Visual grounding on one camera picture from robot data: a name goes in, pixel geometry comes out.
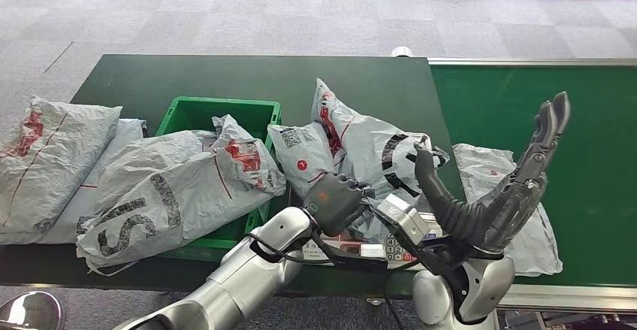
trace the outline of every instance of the red logo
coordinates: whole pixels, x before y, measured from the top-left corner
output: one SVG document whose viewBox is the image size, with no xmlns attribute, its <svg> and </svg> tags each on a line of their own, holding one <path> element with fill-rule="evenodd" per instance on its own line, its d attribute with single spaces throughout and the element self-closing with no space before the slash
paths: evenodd
<svg viewBox="0 0 637 330">
<path fill-rule="evenodd" d="M 31 111 L 29 117 L 22 122 L 20 139 L 14 148 L 0 150 L 0 159 L 9 156 L 24 157 L 29 153 L 31 145 L 36 142 L 44 132 L 44 125 L 40 122 L 40 112 Z"/>
<path fill-rule="evenodd" d="M 243 172 L 259 171 L 261 168 L 261 157 L 254 143 L 236 142 L 233 138 L 228 142 L 228 146 L 225 147 L 225 150 L 231 154 L 232 159 L 241 162 Z M 262 188 L 263 180 L 260 177 L 255 180 L 257 188 Z"/>
</svg>

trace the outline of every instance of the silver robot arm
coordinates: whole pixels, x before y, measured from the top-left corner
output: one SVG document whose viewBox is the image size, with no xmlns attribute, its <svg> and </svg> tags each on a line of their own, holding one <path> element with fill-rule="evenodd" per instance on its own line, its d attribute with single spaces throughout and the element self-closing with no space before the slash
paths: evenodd
<svg viewBox="0 0 637 330">
<path fill-rule="evenodd" d="M 321 233 L 338 235 L 361 212 L 361 200 L 373 196 L 365 183 L 341 174 L 326 174 L 309 191 L 303 209 L 287 207 L 254 229 L 222 259 L 204 285 L 181 301 L 114 330 L 226 330 L 253 317 L 299 272 L 302 246 L 313 239 L 335 266 L 384 271 L 387 262 L 362 259 L 329 247 Z"/>
<path fill-rule="evenodd" d="M 304 210 L 288 207 L 252 231 L 267 244 L 284 251 L 295 241 L 309 238 L 310 218 Z M 254 316 L 264 302 L 289 283 L 301 264 L 286 259 L 271 262 L 259 253 L 271 251 L 244 238 L 221 261 L 206 283 L 181 301 L 114 330 L 226 330 Z M 299 250 L 288 254 L 299 255 Z"/>
</svg>

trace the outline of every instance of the barcode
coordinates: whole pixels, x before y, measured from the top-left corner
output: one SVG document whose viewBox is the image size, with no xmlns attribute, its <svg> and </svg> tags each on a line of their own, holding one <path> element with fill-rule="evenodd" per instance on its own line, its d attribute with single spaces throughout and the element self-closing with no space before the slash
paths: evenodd
<svg viewBox="0 0 637 330">
<path fill-rule="evenodd" d="M 283 142 L 285 142 L 285 146 L 287 148 L 300 144 L 300 138 L 295 129 L 286 129 L 281 132 L 281 136 L 283 137 Z"/>
</svg>

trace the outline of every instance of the black cable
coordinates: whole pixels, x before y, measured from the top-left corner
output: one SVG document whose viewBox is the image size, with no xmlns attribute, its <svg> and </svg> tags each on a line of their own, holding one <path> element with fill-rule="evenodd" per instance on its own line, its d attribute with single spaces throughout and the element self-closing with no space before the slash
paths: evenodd
<svg viewBox="0 0 637 330">
<path fill-rule="evenodd" d="M 333 263 L 332 260 L 330 259 L 326 259 L 326 260 L 305 260 L 302 259 L 301 257 L 294 257 L 294 256 L 290 256 L 287 253 L 284 253 L 281 250 L 275 249 L 274 247 L 272 247 L 270 244 L 268 244 L 267 242 L 265 242 L 262 238 L 260 238 L 259 236 L 255 235 L 255 234 L 247 234 L 246 235 L 249 238 L 253 238 L 255 241 L 259 242 L 261 245 L 265 246 L 265 248 L 267 248 L 268 250 L 272 251 L 275 255 L 277 256 L 281 256 L 282 258 L 292 261 L 292 262 L 298 262 L 300 264 L 305 264 L 305 265 L 322 265 L 322 264 L 331 264 Z"/>
<path fill-rule="evenodd" d="M 382 284 L 382 295 L 385 298 L 385 303 L 387 304 L 387 307 L 389 307 L 389 312 L 391 312 L 391 315 L 394 317 L 394 320 L 396 321 L 396 324 L 398 325 L 398 328 L 400 330 L 405 330 L 405 328 L 403 326 L 403 322 L 401 322 L 400 318 L 398 317 L 398 313 L 396 313 L 396 309 L 394 309 L 394 306 L 391 304 L 391 301 L 387 296 L 387 285 L 389 284 L 389 278 L 391 277 L 391 275 L 395 274 L 398 271 L 406 270 L 407 268 L 416 266 L 419 263 L 420 261 L 415 260 L 412 262 L 408 262 L 405 265 L 398 266 L 397 268 L 392 268 L 390 271 L 388 271 L 387 276 L 385 277 L 385 282 L 383 282 Z"/>
</svg>

